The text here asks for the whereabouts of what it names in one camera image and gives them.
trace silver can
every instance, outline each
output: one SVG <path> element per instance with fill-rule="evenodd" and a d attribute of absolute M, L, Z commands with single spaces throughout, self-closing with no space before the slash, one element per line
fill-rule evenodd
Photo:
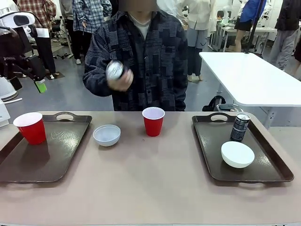
<path fill-rule="evenodd" d="M 124 73 L 124 66 L 118 60 L 112 60 L 109 62 L 107 69 L 106 69 L 106 76 L 108 80 L 117 80 L 119 79 Z"/>
<path fill-rule="evenodd" d="M 251 117 L 246 113 L 238 113 L 231 132 L 231 140 L 242 141 L 246 134 Z"/>

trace green object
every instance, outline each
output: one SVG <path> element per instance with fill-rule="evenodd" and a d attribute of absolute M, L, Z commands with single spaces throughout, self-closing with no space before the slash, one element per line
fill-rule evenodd
<path fill-rule="evenodd" d="M 36 87 L 38 88 L 38 91 L 40 93 L 45 93 L 47 90 L 46 84 L 45 84 L 45 79 L 43 79 L 42 81 L 35 81 L 34 84 L 36 85 Z"/>

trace blue shirt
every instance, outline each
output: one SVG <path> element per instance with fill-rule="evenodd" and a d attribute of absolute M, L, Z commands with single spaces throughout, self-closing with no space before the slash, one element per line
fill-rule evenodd
<path fill-rule="evenodd" d="M 247 22 L 250 20 L 252 20 L 254 22 L 254 20 L 257 16 L 259 6 L 260 6 L 260 1 L 261 0 L 249 0 L 246 3 L 246 5 L 243 8 L 243 11 L 241 13 L 240 22 Z M 260 15 L 262 15 L 262 13 L 263 13 L 266 2 L 267 2 L 267 0 L 264 0 Z"/>
<path fill-rule="evenodd" d="M 109 0 L 72 0 L 72 8 L 73 29 L 88 33 L 94 33 L 112 12 Z"/>

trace white bowl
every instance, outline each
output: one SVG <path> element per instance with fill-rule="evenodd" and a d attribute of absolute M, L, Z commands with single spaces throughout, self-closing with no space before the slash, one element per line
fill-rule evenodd
<path fill-rule="evenodd" d="M 120 128 L 114 125 L 104 125 L 98 127 L 94 133 L 93 137 L 97 143 L 104 147 L 109 147 L 116 144 L 120 138 Z"/>
<path fill-rule="evenodd" d="M 247 145 L 230 141 L 222 145 L 222 158 L 234 168 L 244 168 L 254 161 L 255 155 Z"/>

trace aluminum can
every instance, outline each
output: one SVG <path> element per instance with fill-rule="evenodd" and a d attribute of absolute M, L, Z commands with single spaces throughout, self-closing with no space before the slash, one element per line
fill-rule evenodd
<path fill-rule="evenodd" d="M 119 60 L 112 60 L 109 62 L 106 69 L 106 76 L 108 80 L 119 79 L 125 71 L 125 67 Z"/>
<path fill-rule="evenodd" d="M 251 117 L 246 113 L 238 113 L 231 132 L 231 140 L 242 141 L 246 134 Z"/>

